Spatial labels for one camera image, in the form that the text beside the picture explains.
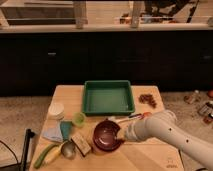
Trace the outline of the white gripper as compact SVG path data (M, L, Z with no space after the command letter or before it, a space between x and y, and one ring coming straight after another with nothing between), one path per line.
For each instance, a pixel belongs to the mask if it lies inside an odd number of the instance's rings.
M117 139L122 139L128 142L137 142L138 137L135 134L135 123L129 124L124 130L119 130L116 134Z

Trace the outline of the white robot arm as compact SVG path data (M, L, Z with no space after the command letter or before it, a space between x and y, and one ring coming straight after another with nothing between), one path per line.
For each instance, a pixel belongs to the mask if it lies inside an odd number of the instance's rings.
M125 142L144 142L157 138L213 171L213 144L185 132L177 126L176 121L176 114L171 110L146 114L142 119L121 128L117 137Z

